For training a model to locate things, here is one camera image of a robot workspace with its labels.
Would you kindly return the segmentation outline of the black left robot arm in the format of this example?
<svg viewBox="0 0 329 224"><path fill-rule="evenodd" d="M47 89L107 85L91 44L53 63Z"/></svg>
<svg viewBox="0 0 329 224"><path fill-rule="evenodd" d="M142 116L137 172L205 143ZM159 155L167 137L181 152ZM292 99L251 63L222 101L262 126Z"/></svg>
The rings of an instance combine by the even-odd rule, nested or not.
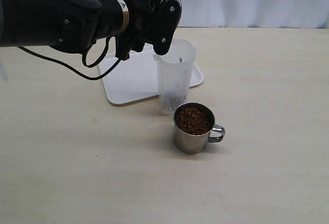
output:
<svg viewBox="0 0 329 224"><path fill-rule="evenodd" d="M1 46L85 54L97 40L115 38L120 60L145 44L164 55L181 10L180 0L1 0Z"/></svg>

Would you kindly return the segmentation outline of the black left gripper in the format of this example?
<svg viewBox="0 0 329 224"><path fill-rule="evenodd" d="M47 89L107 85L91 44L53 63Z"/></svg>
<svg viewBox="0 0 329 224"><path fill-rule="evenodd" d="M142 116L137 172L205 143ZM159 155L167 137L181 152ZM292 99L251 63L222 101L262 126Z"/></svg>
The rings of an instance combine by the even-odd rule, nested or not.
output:
<svg viewBox="0 0 329 224"><path fill-rule="evenodd" d="M129 23L125 31L116 36L116 57L127 60L131 50L141 52L145 44L151 44L157 55L167 54L181 18L181 0L124 1Z"/></svg>

